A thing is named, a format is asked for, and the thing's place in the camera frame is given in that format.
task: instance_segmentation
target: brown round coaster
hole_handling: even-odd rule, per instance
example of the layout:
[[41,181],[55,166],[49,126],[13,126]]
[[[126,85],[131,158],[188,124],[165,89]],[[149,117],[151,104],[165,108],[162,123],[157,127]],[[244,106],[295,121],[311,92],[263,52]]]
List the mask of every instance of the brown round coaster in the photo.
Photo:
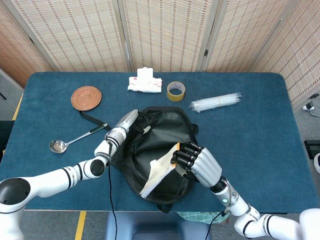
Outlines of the brown round coaster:
[[71,104],[79,111],[87,111],[98,106],[101,98],[99,89],[94,86],[83,86],[73,92]]

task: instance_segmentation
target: floor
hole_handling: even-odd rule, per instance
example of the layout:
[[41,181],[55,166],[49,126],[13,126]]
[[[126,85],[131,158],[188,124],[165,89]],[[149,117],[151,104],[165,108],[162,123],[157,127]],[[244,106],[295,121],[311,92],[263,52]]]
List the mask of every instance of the floor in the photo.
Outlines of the floor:
[[[0,120],[11,120],[19,102],[21,91],[0,76],[0,92],[8,99],[0,97]],[[313,100],[317,113],[320,114],[320,96]],[[320,140],[320,117],[312,117],[302,109],[294,113],[301,140]],[[320,196],[320,174],[316,172],[311,160],[307,161],[313,176],[317,193]],[[21,220],[21,229],[26,240],[72,240],[77,232],[79,211],[25,211]],[[82,232],[82,240],[104,240],[108,212],[87,212]],[[289,213],[287,218],[298,220],[299,215]],[[244,240],[234,228],[235,217],[228,223],[215,224],[211,228],[213,240]],[[269,237],[256,238],[270,240]]]

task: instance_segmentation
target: robotic hand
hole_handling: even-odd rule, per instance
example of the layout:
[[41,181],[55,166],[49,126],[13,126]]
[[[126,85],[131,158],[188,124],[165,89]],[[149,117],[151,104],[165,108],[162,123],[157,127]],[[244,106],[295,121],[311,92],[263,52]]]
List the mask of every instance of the robotic hand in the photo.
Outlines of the robotic hand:
[[33,177],[13,177],[0,182],[0,240],[23,240],[20,220],[27,203],[35,196],[47,198],[73,188],[78,181],[99,178],[125,141],[129,127],[138,117],[135,109],[125,115],[95,149],[95,158],[75,166]]
[[279,240],[316,240],[320,237],[320,209],[308,209],[301,213],[300,224],[294,220],[272,214],[260,216],[232,187],[228,180],[221,176],[222,168],[205,147],[192,142],[174,152],[171,162],[176,162],[189,169],[198,181],[225,206],[225,212],[237,216],[235,230],[242,236],[251,239],[270,236]]

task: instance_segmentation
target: roll of tape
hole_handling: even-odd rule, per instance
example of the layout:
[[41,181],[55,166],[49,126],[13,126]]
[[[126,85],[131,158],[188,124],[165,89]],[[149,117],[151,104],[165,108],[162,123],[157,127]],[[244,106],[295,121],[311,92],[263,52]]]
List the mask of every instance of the roll of tape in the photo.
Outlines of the roll of tape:
[[[178,89],[181,91],[181,94],[172,94],[170,91],[172,89]],[[166,88],[166,95],[168,97],[168,99],[170,99],[173,102],[179,102],[181,101],[184,96],[185,96],[185,92],[186,92],[186,87],[182,82],[179,81],[172,81],[168,84],[167,88]]]

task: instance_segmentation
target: blue table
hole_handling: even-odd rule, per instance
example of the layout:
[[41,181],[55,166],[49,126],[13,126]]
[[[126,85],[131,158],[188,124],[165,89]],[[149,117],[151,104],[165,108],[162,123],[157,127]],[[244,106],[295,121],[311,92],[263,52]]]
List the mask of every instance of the blue table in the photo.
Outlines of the blue table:
[[[223,169],[223,176],[240,195],[262,213],[295,213],[318,206],[298,128],[284,79],[275,73],[163,72],[162,93],[127,91],[128,72],[42,72],[33,74],[24,91],[19,114],[0,164],[0,179],[36,176],[94,157],[104,139],[99,131],[72,144],[63,154],[49,150],[53,139],[70,141],[95,127],[71,105],[79,87],[95,86],[102,92],[98,107],[88,113],[114,126],[133,109],[178,106],[192,123],[196,135]],[[166,97],[171,81],[186,86],[185,98]],[[240,103],[201,113],[191,111],[191,101],[241,92]],[[155,204],[137,196],[124,176],[111,170],[116,211],[157,211]],[[28,209],[110,211],[108,174],[79,182],[50,198],[34,198]],[[172,211],[222,210],[221,203],[200,184]]]

